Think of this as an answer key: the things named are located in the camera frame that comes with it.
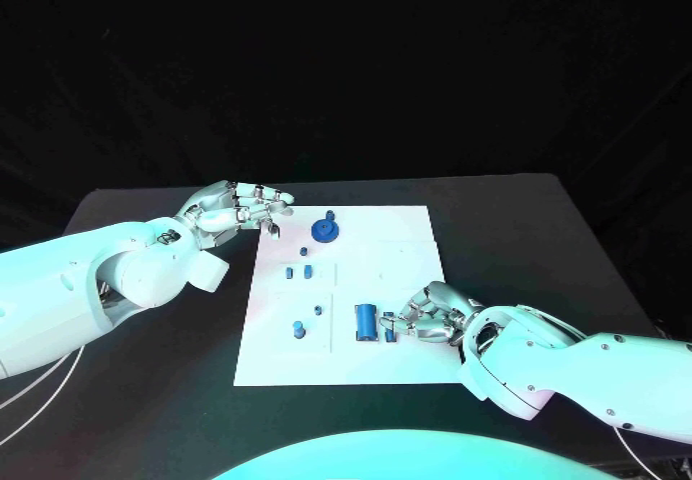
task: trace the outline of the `white paper sheet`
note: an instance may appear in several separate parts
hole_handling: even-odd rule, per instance
[[[322,244],[310,227],[328,210],[339,237]],[[377,342],[356,341],[355,305],[377,305],[378,316],[398,313],[418,290],[444,281],[427,207],[296,207],[276,222],[282,239],[263,235],[260,240],[234,384],[459,383],[456,348],[406,335],[387,343],[382,327]],[[312,279],[305,279],[306,264]],[[300,340],[297,320],[307,332]]]

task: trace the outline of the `white cable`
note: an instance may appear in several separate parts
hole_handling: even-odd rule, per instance
[[[58,360],[57,364],[44,372],[44,375],[29,384],[29,386],[0,405],[0,410],[44,381],[44,379],[55,372],[70,353]]]
[[[55,393],[51,395],[51,398],[48,399],[47,403],[44,404],[44,406],[39,408],[39,410],[36,411],[36,413],[32,415],[32,417],[29,418],[29,420],[23,423],[23,425],[10,433],[10,435],[8,435],[6,439],[0,442],[0,447],[5,445],[5,443],[8,442],[8,440],[10,440],[10,438],[25,429],[25,427],[32,423],[34,419],[39,416],[41,412],[47,409],[47,407],[51,405],[51,402],[54,401],[54,398],[58,396],[58,393],[61,393],[61,390],[62,390],[62,387],[65,386],[65,384],[68,383],[68,379],[70,379],[70,376],[72,375],[72,372],[75,370],[75,367],[77,367],[77,362],[80,361],[80,357],[83,356],[83,352],[84,352],[84,345],[80,347],[80,351],[77,352],[77,358],[75,358],[75,363],[72,363],[72,366],[70,367],[70,371],[68,371],[68,374],[65,375],[65,378],[62,379],[62,383],[58,387],[58,389],[55,390]]]
[[[632,451],[632,448],[630,446],[628,445],[628,442],[625,441],[625,438],[623,436],[620,435],[620,430],[613,427],[613,430],[616,431],[617,433],[617,437],[620,438],[620,441],[623,442],[623,445],[625,445],[625,448],[628,449],[628,451],[630,452],[630,455],[632,455],[632,458],[638,461],[638,463],[642,465],[642,468],[649,472],[649,475],[656,479],[656,480],[661,480],[661,477],[649,470],[649,467],[645,465],[645,463],[642,462],[642,460],[639,459],[639,457],[635,455],[635,452]]]

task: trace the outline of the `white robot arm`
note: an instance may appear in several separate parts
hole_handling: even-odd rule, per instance
[[[692,443],[692,344],[599,333],[519,305],[486,308],[431,282],[381,324],[462,346],[460,381],[479,400],[531,420],[554,393],[609,425]]]
[[[61,358],[191,282],[214,292],[228,263],[205,250],[243,229],[279,238],[293,197],[218,182],[173,218],[127,222],[0,255],[0,379]]]

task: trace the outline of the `robotic hand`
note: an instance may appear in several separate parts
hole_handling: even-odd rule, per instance
[[[589,336],[535,308],[486,308],[443,282],[381,325],[462,347],[460,381],[479,400],[531,420],[555,392],[609,425],[692,443],[692,344]]]
[[[191,282],[214,292],[228,263],[205,250],[240,230],[279,238],[287,193],[221,181],[178,215],[100,228],[0,255],[0,379],[61,358]]]

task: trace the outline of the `tabletop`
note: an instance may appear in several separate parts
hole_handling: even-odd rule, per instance
[[[537,307],[587,334],[658,336],[553,175],[271,186],[297,205],[427,205],[455,287],[486,305]],[[171,216],[196,190],[97,190],[65,233]],[[234,387],[258,235],[243,232],[211,250],[231,264],[214,294],[188,285],[87,345],[54,403],[0,449],[3,478],[207,479],[289,444],[390,428],[485,435],[591,465],[630,462],[613,429],[560,395],[525,421],[462,385]],[[71,362],[2,412],[3,434],[51,396]],[[3,380],[0,398],[42,371]],[[690,445],[625,433],[645,458],[692,454]]]

